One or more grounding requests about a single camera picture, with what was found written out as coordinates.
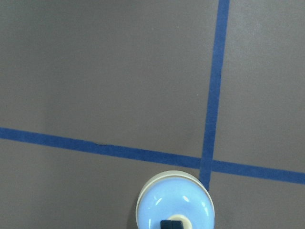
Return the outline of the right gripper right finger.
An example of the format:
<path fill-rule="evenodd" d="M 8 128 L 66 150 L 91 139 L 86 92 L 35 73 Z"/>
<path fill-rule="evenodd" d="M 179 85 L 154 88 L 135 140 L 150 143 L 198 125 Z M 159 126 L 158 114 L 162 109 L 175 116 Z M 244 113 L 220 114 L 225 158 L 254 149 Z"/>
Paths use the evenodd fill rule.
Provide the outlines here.
<path fill-rule="evenodd" d="M 172 229 L 183 229 L 183 223 L 178 220 L 172 221 Z"/>

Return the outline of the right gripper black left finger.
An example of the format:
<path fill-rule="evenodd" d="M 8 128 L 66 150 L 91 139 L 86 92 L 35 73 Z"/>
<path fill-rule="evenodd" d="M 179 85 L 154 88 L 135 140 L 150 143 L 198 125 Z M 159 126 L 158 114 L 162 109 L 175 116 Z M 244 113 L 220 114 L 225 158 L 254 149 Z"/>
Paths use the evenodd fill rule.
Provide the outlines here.
<path fill-rule="evenodd" d="M 161 229 L 172 229 L 172 221 L 171 220 L 162 220 L 160 222 Z"/>

